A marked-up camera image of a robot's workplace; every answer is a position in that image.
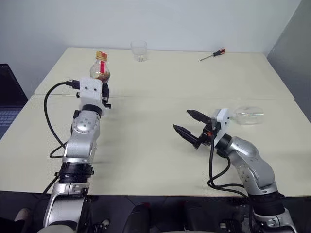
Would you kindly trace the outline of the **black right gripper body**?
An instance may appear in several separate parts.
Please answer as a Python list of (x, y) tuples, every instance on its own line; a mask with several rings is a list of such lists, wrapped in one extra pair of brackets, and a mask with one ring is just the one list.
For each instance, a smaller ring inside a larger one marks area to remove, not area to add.
[(205, 127), (201, 135), (198, 137), (197, 141), (194, 143), (194, 147), (197, 149), (201, 144), (211, 145), (213, 137), (215, 137), (219, 131), (219, 123), (208, 116), (202, 116), (198, 121), (205, 123)]

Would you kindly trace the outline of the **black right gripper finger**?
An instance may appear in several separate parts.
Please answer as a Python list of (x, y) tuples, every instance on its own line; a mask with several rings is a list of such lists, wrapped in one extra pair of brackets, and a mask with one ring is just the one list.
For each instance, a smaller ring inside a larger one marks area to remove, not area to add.
[(184, 127), (173, 124), (173, 128), (183, 139), (185, 139), (192, 145), (195, 145), (197, 143), (198, 138), (192, 135), (191, 132), (185, 129)]
[(205, 124), (210, 124), (211, 123), (211, 118), (202, 114), (201, 112), (197, 110), (187, 110), (187, 113), (194, 118), (195, 120), (205, 123)]

